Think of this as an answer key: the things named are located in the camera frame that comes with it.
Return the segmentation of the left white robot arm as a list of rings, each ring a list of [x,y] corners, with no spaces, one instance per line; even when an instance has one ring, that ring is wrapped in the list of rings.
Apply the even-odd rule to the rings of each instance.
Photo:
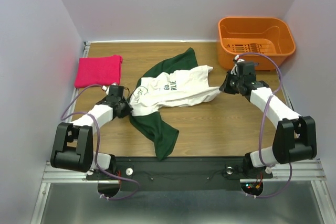
[[[124,96],[124,87],[116,84],[103,86],[106,96],[89,112],[72,122],[61,122],[56,129],[50,164],[54,168],[77,172],[95,169],[98,151],[93,150],[93,135],[115,118],[131,114],[132,108]]]

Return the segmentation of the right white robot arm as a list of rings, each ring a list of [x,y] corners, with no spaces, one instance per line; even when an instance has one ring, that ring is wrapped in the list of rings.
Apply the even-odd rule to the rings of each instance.
[[[241,170],[253,177],[261,167],[313,159],[317,155],[316,123],[310,116],[302,116],[286,106],[264,81],[258,81],[253,62],[238,59],[227,72],[220,91],[241,94],[263,112],[262,119],[269,119],[276,132],[272,146],[244,156]]]

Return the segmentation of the white green-sleeved t-shirt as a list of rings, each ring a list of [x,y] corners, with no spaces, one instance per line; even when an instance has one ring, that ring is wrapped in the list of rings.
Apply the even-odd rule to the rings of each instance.
[[[174,150],[178,129],[162,119],[160,108],[188,107],[210,102],[219,95],[219,87],[208,84],[213,67],[199,65],[193,48],[149,69],[137,82],[129,98],[130,123],[154,144],[158,160]]]

